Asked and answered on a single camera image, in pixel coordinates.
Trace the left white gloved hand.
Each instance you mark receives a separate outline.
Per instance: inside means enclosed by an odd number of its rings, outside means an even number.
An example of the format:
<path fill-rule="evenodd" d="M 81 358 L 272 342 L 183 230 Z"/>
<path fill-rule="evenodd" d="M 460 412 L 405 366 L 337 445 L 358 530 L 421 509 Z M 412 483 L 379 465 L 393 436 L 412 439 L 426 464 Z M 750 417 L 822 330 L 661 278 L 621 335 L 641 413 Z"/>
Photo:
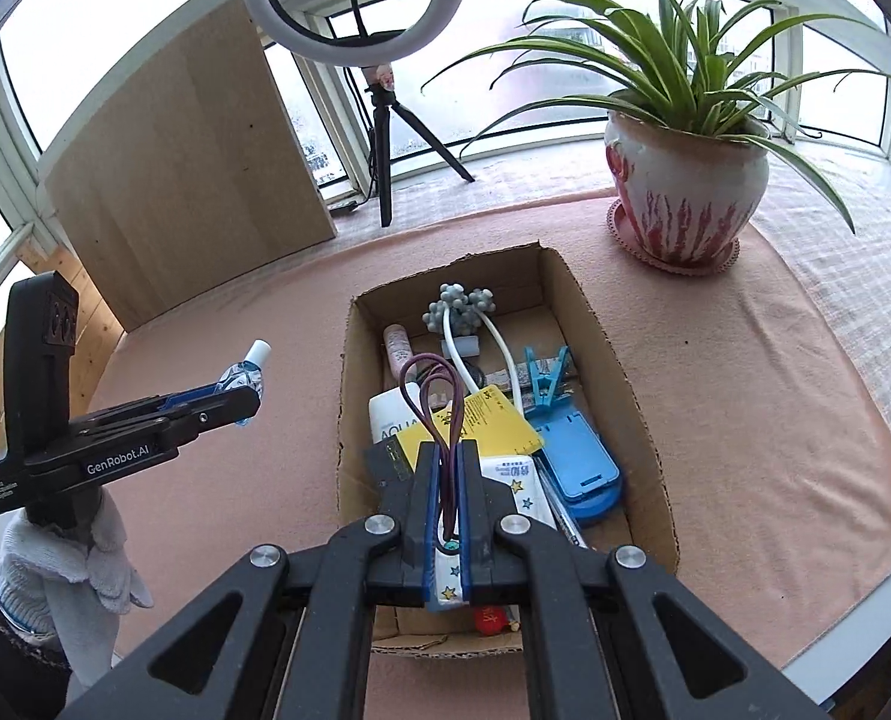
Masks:
<path fill-rule="evenodd" d="M 125 551 L 126 530 L 109 493 L 81 535 L 37 525 L 18 511 L 0 544 L 0 610 L 27 645 L 58 649 L 71 667 L 74 702 L 113 665 L 120 617 L 154 605 Z"/>

